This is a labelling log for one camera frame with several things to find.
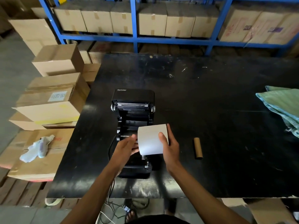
white paper roll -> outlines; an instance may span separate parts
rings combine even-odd
[[[168,142],[166,124],[138,128],[138,146],[140,155],[145,156],[163,153],[163,144],[159,140],[159,132],[162,132],[165,135]]]

purple label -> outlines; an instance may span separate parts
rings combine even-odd
[[[244,27],[243,30],[244,30],[244,31],[249,31],[249,30],[251,29],[251,27],[252,27],[251,25],[247,25],[247,26]]]
[[[274,32],[274,33],[279,33],[281,32],[283,27],[271,27],[268,32]]]

blue metal shelf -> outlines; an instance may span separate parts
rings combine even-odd
[[[213,0],[205,0],[207,3],[212,3]],[[278,56],[284,54],[292,44],[299,38],[299,33],[286,45],[276,44],[256,44],[256,43],[243,43],[243,42],[223,42],[218,41],[217,36],[221,29],[221,26],[226,18],[226,15],[230,9],[233,0],[225,0],[225,4],[219,14],[217,23],[210,39],[190,39],[190,38],[167,38],[167,37],[142,37],[137,34],[137,20],[136,20],[136,3],[135,0],[130,0],[131,12],[132,12],[132,27],[133,36],[108,36],[108,35],[86,35],[86,34],[66,34],[62,31],[59,21],[53,12],[50,10],[46,0],[39,0],[42,7],[54,28],[54,31],[62,44],[66,44],[66,39],[71,40],[87,40],[87,41],[114,41],[114,42],[132,42],[134,44],[134,52],[138,52],[138,43],[160,43],[160,44],[181,44],[181,45],[202,45],[207,46],[205,56],[210,55],[213,46],[231,46],[231,47],[251,47],[251,48],[272,48],[279,49]],[[298,3],[299,0],[249,0],[249,1],[270,1],[270,2],[292,2]]]

tabletop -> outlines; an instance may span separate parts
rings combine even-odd
[[[107,165],[117,88],[155,92],[154,124],[170,124],[182,165],[213,196],[299,196],[299,139],[255,95],[266,85],[298,88],[298,69],[298,61],[282,58],[106,55],[47,197],[81,198]],[[185,195],[157,155],[148,179],[116,177],[111,197]]]

white shipping label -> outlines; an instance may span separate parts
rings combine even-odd
[[[65,98],[67,91],[61,91],[61,92],[54,92],[50,96],[48,102],[53,102],[53,101],[63,101]]]

